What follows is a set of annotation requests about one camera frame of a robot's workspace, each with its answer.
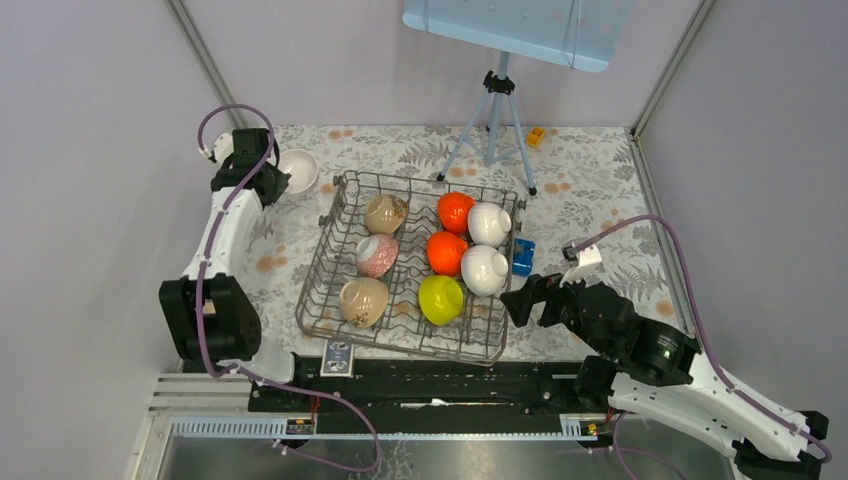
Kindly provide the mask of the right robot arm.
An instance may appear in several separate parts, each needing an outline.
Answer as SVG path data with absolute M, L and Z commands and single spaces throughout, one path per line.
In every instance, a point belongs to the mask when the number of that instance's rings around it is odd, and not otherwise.
M 752 391 L 713 366 L 694 338 L 639 315 L 613 288 L 533 274 L 500 299 L 515 326 L 541 303 L 540 326 L 563 325 L 593 349 L 573 383 L 583 410 L 650 418 L 715 449 L 749 479 L 820 477 L 823 462 L 808 449 L 825 439 L 825 415 Z

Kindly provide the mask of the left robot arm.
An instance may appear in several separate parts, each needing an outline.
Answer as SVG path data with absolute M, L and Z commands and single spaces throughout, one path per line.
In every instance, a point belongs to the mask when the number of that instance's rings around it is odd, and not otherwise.
M 265 128 L 236 129 L 214 148 L 225 156 L 213 177 L 211 211 L 189 265 L 162 282 L 158 298 L 179 357 L 228 372 L 250 371 L 274 382 L 272 398 L 288 411 L 309 401 L 310 385 L 295 374 L 296 356 L 262 339 L 257 310 L 236 277 L 263 209 L 288 186 L 277 167 L 279 147 Z

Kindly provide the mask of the grey wire dish rack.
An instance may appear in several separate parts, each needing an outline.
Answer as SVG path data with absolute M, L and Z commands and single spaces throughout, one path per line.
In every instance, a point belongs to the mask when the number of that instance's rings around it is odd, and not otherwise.
M 328 213 L 319 219 L 321 236 L 295 310 L 300 330 L 312 337 L 364 347 L 481 366 L 494 364 L 506 349 L 510 325 L 496 297 L 478 297 L 466 291 L 458 318 L 445 326 L 426 320 L 418 302 L 420 284 L 433 272 L 426 259 L 426 243 L 442 227 L 437 204 L 444 194 L 467 194 L 503 208 L 510 216 L 525 210 L 525 198 L 505 188 L 354 170 L 335 176 L 333 183 L 337 191 Z M 393 235 L 399 242 L 398 259 L 382 278 L 388 287 L 388 305 L 375 325 L 356 328 L 343 319 L 339 295 L 357 273 L 355 245 L 369 233 L 366 206 L 381 194 L 405 201 L 409 212 Z

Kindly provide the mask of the yellow-green bowl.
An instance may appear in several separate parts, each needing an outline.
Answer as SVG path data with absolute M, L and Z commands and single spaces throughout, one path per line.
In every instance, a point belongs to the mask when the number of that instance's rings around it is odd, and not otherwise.
M 420 284 L 418 302 L 430 323 L 443 326 L 461 316 L 465 297 L 460 283 L 454 278 L 431 275 Z

